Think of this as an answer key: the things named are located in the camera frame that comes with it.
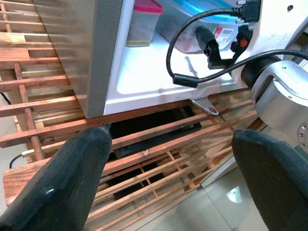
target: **wooden frame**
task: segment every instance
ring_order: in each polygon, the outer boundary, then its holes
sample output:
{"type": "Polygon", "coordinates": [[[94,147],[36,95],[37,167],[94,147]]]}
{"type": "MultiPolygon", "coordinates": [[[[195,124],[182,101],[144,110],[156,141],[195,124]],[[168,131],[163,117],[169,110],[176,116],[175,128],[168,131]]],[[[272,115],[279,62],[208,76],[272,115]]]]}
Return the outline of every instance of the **wooden frame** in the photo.
{"type": "Polygon", "coordinates": [[[113,139],[112,149],[116,150],[195,123],[203,126],[200,131],[106,164],[87,227],[122,230],[200,187],[201,180],[232,155],[234,129],[246,128],[253,121],[253,128],[261,124],[247,89],[210,96],[220,112],[218,117],[189,101],[180,101],[85,119],[32,0],[0,0],[0,8],[0,92],[6,92],[13,103],[0,107],[0,117],[14,116],[17,127],[17,133],[0,137],[0,147],[25,143],[22,155],[29,163],[4,172],[7,205],[80,130],[190,105],[195,116],[113,139]],[[150,163],[157,167],[145,171],[150,163]],[[109,180],[136,169],[139,175],[107,185],[109,180]],[[151,182],[157,174],[164,177],[151,182]],[[147,186],[115,200],[116,192],[143,181],[147,186]]]}

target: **transparent container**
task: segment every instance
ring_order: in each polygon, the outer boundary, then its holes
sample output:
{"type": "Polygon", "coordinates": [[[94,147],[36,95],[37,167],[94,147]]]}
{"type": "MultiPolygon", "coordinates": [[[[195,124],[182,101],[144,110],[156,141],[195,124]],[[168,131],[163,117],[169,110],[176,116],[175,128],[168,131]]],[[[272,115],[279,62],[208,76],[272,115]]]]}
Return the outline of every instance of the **transparent container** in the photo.
{"type": "Polygon", "coordinates": [[[135,0],[126,46],[149,46],[162,13],[163,7],[154,0],[135,0]]]}
{"type": "MultiPolygon", "coordinates": [[[[223,0],[158,0],[158,2],[164,7],[164,14],[160,17],[156,30],[168,42],[181,25],[193,15],[212,9],[232,7],[223,0]]],[[[203,53],[199,48],[195,30],[198,26],[205,26],[213,32],[219,44],[219,50],[228,50],[240,26],[236,24],[236,20],[237,17],[229,15],[214,15],[200,19],[183,31],[175,48],[185,54],[203,53]]]]}

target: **plug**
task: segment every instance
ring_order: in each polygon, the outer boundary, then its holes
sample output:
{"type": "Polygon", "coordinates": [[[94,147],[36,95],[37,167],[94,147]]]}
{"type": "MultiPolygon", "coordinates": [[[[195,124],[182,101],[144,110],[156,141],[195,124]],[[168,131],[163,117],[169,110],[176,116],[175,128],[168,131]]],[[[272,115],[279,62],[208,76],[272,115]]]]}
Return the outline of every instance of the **plug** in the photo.
{"type": "Polygon", "coordinates": [[[235,10],[234,16],[240,18],[236,23],[256,23],[259,21],[261,0],[240,0],[237,1],[237,4],[241,7],[233,8],[235,10]]]}

